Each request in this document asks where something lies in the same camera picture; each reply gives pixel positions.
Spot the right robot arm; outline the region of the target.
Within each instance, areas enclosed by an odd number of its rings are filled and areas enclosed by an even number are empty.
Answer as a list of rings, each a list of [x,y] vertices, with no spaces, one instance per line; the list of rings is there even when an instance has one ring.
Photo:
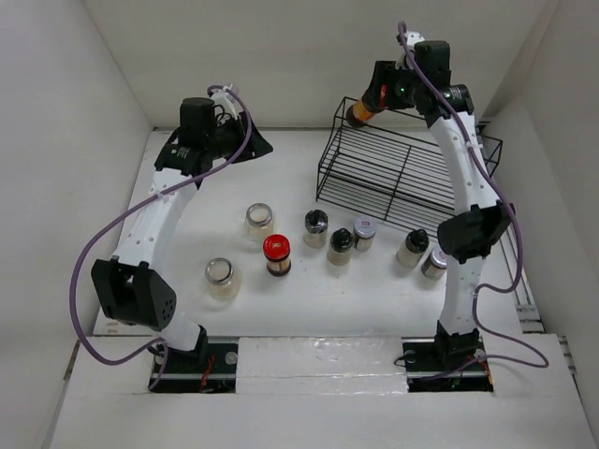
[[[478,147],[472,97],[465,85],[451,82],[448,43],[416,32],[400,34],[398,40],[402,57],[376,62],[368,89],[347,110],[346,119],[361,127],[385,110],[415,109],[444,157],[455,209],[437,228],[447,257],[446,296],[434,341],[416,350],[416,358],[428,358],[438,370],[451,370],[476,351],[475,289],[514,211],[490,185]]]

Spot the red lid sauce jar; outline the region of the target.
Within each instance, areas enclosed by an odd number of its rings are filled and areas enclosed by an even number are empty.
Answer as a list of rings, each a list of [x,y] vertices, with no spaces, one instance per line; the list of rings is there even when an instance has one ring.
[[[285,276],[291,269],[288,238],[282,234],[272,234],[265,238],[262,248],[269,273],[275,277]]]
[[[345,113],[348,124],[354,128],[365,126],[370,119],[379,113],[379,108],[370,99],[363,95],[358,101],[350,106]]]

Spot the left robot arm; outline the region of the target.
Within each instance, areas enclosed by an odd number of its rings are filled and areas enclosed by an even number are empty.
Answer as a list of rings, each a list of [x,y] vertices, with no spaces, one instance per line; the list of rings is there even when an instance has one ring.
[[[180,125],[154,162],[149,196],[136,209],[127,236],[108,260],[94,262],[91,276],[106,317],[155,332],[184,368],[208,362],[205,331],[179,311],[174,290],[162,278],[177,223],[203,180],[223,167],[272,151],[240,98],[227,86],[205,97],[185,98]]]

